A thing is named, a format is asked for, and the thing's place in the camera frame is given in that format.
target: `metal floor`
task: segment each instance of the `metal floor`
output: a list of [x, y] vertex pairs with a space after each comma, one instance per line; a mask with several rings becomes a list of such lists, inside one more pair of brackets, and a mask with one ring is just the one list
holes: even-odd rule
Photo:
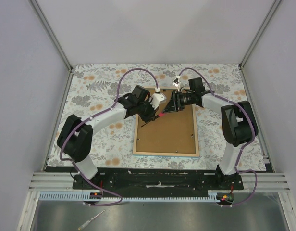
[[[235, 200], [247, 195], [236, 193]], [[244, 205], [131, 202], [88, 207], [81, 202], [39, 201], [31, 231], [72, 231], [101, 212], [84, 231], [288, 231], [277, 193], [257, 193]]]

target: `wire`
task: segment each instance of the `wire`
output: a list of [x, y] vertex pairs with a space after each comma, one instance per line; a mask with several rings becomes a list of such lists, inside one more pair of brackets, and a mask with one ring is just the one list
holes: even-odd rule
[[224, 199], [224, 201], [226, 201], [226, 202], [228, 202], [228, 203], [231, 203], [231, 204], [232, 204], [232, 203], [234, 202], [234, 194], [233, 194], [233, 193], [232, 193], [232, 199], [233, 199], [232, 201], [230, 201], [230, 200], [226, 200], [226, 199]]
[[226, 207], [234, 207], [234, 206], [241, 205], [241, 204], [243, 204], [243, 203], [249, 201], [249, 200], [254, 196], [254, 193], [255, 193], [256, 188], [257, 188], [257, 183], [258, 183], [257, 173], [256, 173], [254, 170], [249, 169], [249, 170], [246, 170], [246, 171], [239, 171], [238, 168], [237, 168], [237, 166], [238, 166], [238, 164], [239, 164], [239, 161], [240, 161], [240, 159], [241, 159], [242, 152], [243, 152], [244, 148], [245, 148], [246, 146], [248, 146], [249, 144], [251, 144], [251, 143], [254, 141], [254, 139], [255, 139], [255, 130], [254, 130], [253, 124], [252, 124], [252, 122], [251, 122], [251, 120], [250, 120], [248, 114], [246, 113], [246, 111], [244, 110], [244, 108], [243, 108], [242, 106], [240, 106], [240, 105], [237, 104], [236, 102], [233, 102], [233, 101], [231, 101], [231, 100], [228, 100], [228, 99], [226, 99], [226, 98], [224, 98], [224, 97], [222, 97], [222, 96], [219, 96], [219, 95], [215, 94], [215, 92], [212, 90], [212, 87], [211, 87], [210, 83], [209, 83], [209, 82], [206, 80], [206, 78], [204, 78], [203, 75], [200, 74], [197, 70], [195, 70], [195, 69], [193, 69], [193, 68], [191, 68], [191, 67], [187, 67], [187, 68], [184, 68], [184, 69], [180, 72], [179, 75], [181, 75], [185, 70], [192, 70], [192, 71], [196, 72], [198, 75], [200, 75], [200, 77], [202, 77], [202, 79], [206, 82], [207, 86], [209, 87], [209, 89], [210, 89], [210, 91], [211, 91], [211, 94], [212, 94], [214, 97], [216, 97], [216, 98], [218, 98], [218, 99], [221, 99], [221, 100], [224, 100], [224, 101], [226, 101], [226, 102], [228, 102], [228, 103], [231, 103], [231, 104], [234, 104], [235, 106], [237, 106], [237, 107], [241, 110], [241, 112], [245, 115], [245, 118], [246, 118], [246, 120], [247, 120], [247, 122], [248, 122], [248, 124], [249, 124], [249, 126], [250, 126], [250, 130], [251, 130], [251, 133], [252, 133], [252, 138], [251, 138], [251, 140], [250, 140], [249, 142], [247, 142], [246, 144], [244, 144], [244, 145], [241, 147], [240, 152], [239, 152], [238, 157], [237, 157], [237, 160], [236, 160], [235, 165], [234, 165], [234, 169], [235, 169], [235, 171], [236, 171], [237, 173], [239, 173], [239, 174], [241, 174], [241, 173], [247, 173], [247, 172], [252, 172], [252, 173], [254, 173], [254, 175], [255, 175], [255, 186], [254, 186], [253, 191], [251, 192], [251, 194], [249, 195], [249, 197], [248, 197], [247, 199], [245, 199], [245, 200], [243, 200], [243, 201], [241, 201], [241, 202], [239, 202], [239, 203], [237, 203], [237, 204], [234, 204], [234, 205], [225, 205], [225, 206], [226, 206]]
[[60, 160], [62, 160], [62, 161], [71, 161], [72, 164], [73, 164], [73, 166], [75, 167], [75, 169], [79, 172], [79, 174], [81, 175], [81, 177], [87, 181], [88, 184], [90, 184], [91, 186], [93, 186], [93, 187], [96, 188], [96, 189], [99, 189], [101, 192], [104, 191], [104, 192], [106, 192], [106, 193], [109, 193], [109, 194], [111, 194], [111, 195], [114, 195], [114, 196], [117, 196], [117, 197], [120, 198], [120, 200], [117, 201], [117, 202], [112, 202], [112, 203], [108, 203], [108, 204], [100, 204], [100, 205], [98, 204], [98, 205], [92, 205], [92, 206], [109, 206], [109, 205], [116, 205], [116, 204], [119, 204], [121, 201], [123, 201], [123, 197], [120, 196], [119, 194], [115, 193], [115, 192], [111, 192], [111, 191], [109, 191], [109, 190], [106, 190], [106, 189], [100, 188], [99, 186], [97, 186], [97, 185], [95, 185], [94, 183], [92, 183], [92, 182], [91, 182], [91, 181], [90, 181], [90, 180], [89, 180], [89, 179], [88, 179], [83, 173], [81, 173], [80, 169], [76, 166], [75, 162], [74, 162], [71, 158], [63, 158], [63, 157], [62, 157], [62, 154], [63, 154], [63, 151], [64, 151], [64, 149], [65, 149], [65, 147], [66, 147], [66, 145], [67, 145], [69, 139], [74, 135], [74, 133], [76, 132], [76, 130], [77, 130], [79, 127], [81, 127], [81, 126], [82, 126], [83, 124], [85, 124], [86, 122], [92, 120], [93, 118], [95, 118], [95, 117], [97, 117], [97, 116], [99, 116], [99, 115], [101, 115], [101, 114], [103, 114], [103, 113], [105, 113], [105, 112], [110, 111], [112, 108], [114, 108], [114, 107], [116, 106], [116, 104], [117, 104], [117, 102], [118, 102], [118, 98], [119, 98], [119, 90], [120, 90], [120, 85], [121, 85], [122, 80], [124, 79], [124, 77], [125, 77], [127, 74], [129, 74], [129, 73], [132, 72], [132, 71], [137, 71], [137, 70], [138, 70], [138, 71], [145, 71], [145, 72], [147, 72], [148, 74], [150, 74], [150, 75], [153, 77], [154, 81], [156, 82], [156, 88], [159, 87], [157, 79], [155, 78], [155, 76], [154, 76], [150, 71], [148, 71], [148, 70], [146, 70], [146, 69], [143, 69], [143, 68], [133, 68], [133, 69], [128, 70], [126, 73], [124, 73], [124, 75], [120, 78], [120, 80], [119, 80], [119, 82], [118, 82], [117, 94], [116, 94], [116, 99], [115, 99], [114, 104], [113, 104], [110, 108], [107, 108], [107, 109], [105, 109], [105, 110], [103, 110], [103, 111], [101, 111], [101, 112], [98, 112], [98, 113], [92, 115], [91, 117], [89, 117], [89, 118], [83, 120], [80, 124], [78, 124], [78, 125], [77, 125], [77, 126], [76, 126], [76, 127], [70, 132], [70, 134], [67, 136], [65, 142], [64, 142], [63, 145], [62, 145], [61, 151], [60, 151]]
[[182, 93], [182, 89], [183, 89], [185, 92], [192, 92], [191, 90], [186, 90], [184, 87], [181, 87], [181, 88], [180, 88], [180, 93]]
[[73, 167], [71, 167], [71, 169], [70, 169], [70, 176], [74, 179], [74, 176], [72, 176], [72, 169], [73, 169]]
[[233, 191], [234, 191], [234, 186], [233, 185], [230, 185], [230, 193], [229, 193], [229, 195], [232, 195], [233, 194]]

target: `floral pattern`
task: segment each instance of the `floral pattern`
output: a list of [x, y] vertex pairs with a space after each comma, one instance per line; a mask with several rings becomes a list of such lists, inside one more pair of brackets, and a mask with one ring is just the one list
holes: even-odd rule
[[[175, 75], [185, 67], [192, 67], [207, 78], [217, 94], [233, 101], [247, 99], [237, 65], [81, 64], [75, 69], [56, 138], [69, 115], [75, 114], [86, 118], [111, 106], [116, 96], [119, 79], [127, 70], [137, 67], [151, 71], [162, 87], [171, 86]], [[181, 86], [188, 86], [188, 79], [196, 77], [196, 73], [191, 70], [183, 72], [180, 78]], [[122, 81], [120, 95], [131, 92], [137, 84], [154, 86], [155, 82], [146, 72], [131, 72]], [[90, 156], [98, 167], [215, 169], [222, 159], [226, 146], [221, 117], [199, 106], [196, 106], [196, 115], [200, 157], [132, 155], [134, 117], [118, 121], [99, 131], [93, 137]], [[49, 155], [48, 166], [71, 166], [70, 162], [59, 160], [59, 151], [55, 142]], [[257, 138], [245, 148], [238, 168], [266, 170]]]

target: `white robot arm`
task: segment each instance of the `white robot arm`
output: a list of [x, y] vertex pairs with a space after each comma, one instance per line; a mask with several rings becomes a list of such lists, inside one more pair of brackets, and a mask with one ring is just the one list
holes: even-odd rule
[[[155, 89], [155, 91], [156, 93], [150, 96], [148, 90], [137, 85], [132, 93], [120, 97], [114, 108], [95, 118], [91, 117], [68, 140], [64, 152], [72, 158], [78, 169], [88, 179], [94, 177], [98, 171], [89, 156], [92, 137], [108, 125], [135, 114], [138, 114], [146, 123], [154, 121], [158, 118], [158, 115], [155, 115], [155, 113], [160, 103], [166, 101], [166, 96], [160, 93], [160, 89]], [[71, 115], [67, 118], [57, 139], [57, 145], [60, 148], [62, 148], [71, 131], [81, 122], [81, 118], [78, 118], [76, 115]]]
[[[179, 87], [179, 78], [176, 78], [173, 84]], [[218, 165], [216, 172], [223, 178], [233, 176], [236, 174], [235, 164], [241, 147], [252, 139], [250, 125], [245, 115], [236, 105], [215, 97], [210, 91], [206, 91], [202, 78], [190, 79], [189, 85], [190, 90], [185, 90], [185, 93], [181, 91], [172, 92], [171, 100], [163, 112], [178, 112], [182, 111], [185, 105], [196, 104], [220, 114], [222, 116], [223, 135], [227, 144], [223, 159]], [[242, 101], [238, 104], [246, 111], [257, 136], [258, 127], [250, 103]]]

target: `gray wall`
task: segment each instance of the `gray wall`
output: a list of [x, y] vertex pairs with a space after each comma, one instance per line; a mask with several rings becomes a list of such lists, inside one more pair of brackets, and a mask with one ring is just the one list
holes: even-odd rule
[[273, 0], [38, 0], [72, 65], [237, 64]]
[[272, 162], [296, 201], [296, 0], [282, 2], [245, 74]]
[[67, 75], [28, 1], [0, 1], [0, 231], [16, 229]]

